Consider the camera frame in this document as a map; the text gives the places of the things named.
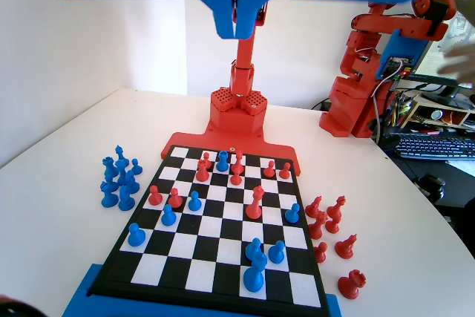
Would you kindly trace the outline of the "person's hand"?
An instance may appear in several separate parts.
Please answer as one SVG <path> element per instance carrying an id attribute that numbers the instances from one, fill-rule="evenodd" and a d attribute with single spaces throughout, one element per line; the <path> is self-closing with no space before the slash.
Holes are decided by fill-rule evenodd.
<path id="1" fill-rule="evenodd" d="M 439 70 L 440 75 L 456 75 L 458 83 L 474 84 L 474 43 L 454 47 L 444 58 L 449 61 Z"/>

